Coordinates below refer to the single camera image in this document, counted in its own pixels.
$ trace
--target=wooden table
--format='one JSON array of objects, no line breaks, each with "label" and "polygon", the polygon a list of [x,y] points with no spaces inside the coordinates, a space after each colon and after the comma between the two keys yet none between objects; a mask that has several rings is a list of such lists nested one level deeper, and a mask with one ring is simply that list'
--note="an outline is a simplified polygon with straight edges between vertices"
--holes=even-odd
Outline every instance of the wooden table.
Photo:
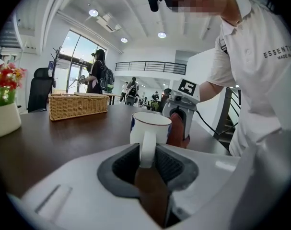
[{"label": "wooden table", "polygon": [[118,95],[118,94],[107,94],[107,93],[103,93],[103,95],[109,96],[109,105],[111,105],[111,99],[112,99],[112,105],[114,105],[115,104],[115,97],[122,97],[121,95]]},{"label": "wooden table", "polygon": [[[110,105],[107,113],[54,122],[48,112],[21,115],[22,127],[0,138],[0,172],[7,191],[21,197],[72,159],[128,144],[131,115],[136,111],[153,112]],[[193,123],[190,134],[189,149],[228,154],[198,123]]]}]

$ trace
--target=staircase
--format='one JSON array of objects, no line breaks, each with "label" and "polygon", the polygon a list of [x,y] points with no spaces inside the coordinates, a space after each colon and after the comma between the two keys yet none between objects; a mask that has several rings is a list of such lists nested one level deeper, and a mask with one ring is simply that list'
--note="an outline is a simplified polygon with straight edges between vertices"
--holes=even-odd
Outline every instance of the staircase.
[{"label": "staircase", "polygon": [[[225,120],[224,123],[224,128],[223,131],[229,129],[230,127],[233,126],[233,122],[231,121],[230,117],[227,115],[227,119]],[[233,134],[235,132],[235,127],[231,128],[230,130],[228,130],[227,132],[225,132],[224,134],[220,135],[218,138],[218,141],[226,148],[229,148],[230,142],[233,138]]]}]

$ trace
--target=white polo shirt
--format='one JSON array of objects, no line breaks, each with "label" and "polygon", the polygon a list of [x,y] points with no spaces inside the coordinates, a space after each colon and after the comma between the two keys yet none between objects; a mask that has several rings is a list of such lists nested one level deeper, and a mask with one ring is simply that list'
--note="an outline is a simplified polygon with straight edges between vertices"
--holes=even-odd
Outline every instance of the white polo shirt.
[{"label": "white polo shirt", "polygon": [[227,52],[216,40],[208,82],[242,90],[239,124],[230,143],[233,156],[241,156],[247,140],[260,144],[281,125],[268,101],[268,93],[291,64],[291,35],[281,19],[251,0],[236,0],[243,21],[236,27],[222,20],[221,35]]}]

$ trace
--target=robotic arm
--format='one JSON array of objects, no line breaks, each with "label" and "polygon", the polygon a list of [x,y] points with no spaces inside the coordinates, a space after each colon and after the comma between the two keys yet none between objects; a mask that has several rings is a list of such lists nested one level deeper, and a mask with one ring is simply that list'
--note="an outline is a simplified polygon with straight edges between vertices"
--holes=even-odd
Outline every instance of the robotic arm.
[{"label": "robotic arm", "polygon": [[199,103],[199,85],[181,78],[174,81],[171,95],[163,108],[163,116],[170,117],[173,113],[178,113],[184,122],[184,137],[186,139],[190,133],[192,117],[197,111]]}]

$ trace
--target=recessed light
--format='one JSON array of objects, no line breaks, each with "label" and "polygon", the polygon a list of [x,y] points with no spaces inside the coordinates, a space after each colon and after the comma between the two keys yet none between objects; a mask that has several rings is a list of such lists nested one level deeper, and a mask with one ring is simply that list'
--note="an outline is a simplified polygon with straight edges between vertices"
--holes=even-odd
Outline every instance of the recessed light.
[{"label": "recessed light", "polygon": [[90,10],[89,15],[91,15],[92,17],[96,17],[98,15],[98,11],[97,10]]},{"label": "recessed light", "polygon": [[165,34],[164,32],[159,32],[159,33],[158,33],[158,36],[159,36],[160,38],[165,38],[165,37],[166,37],[166,34]]}]

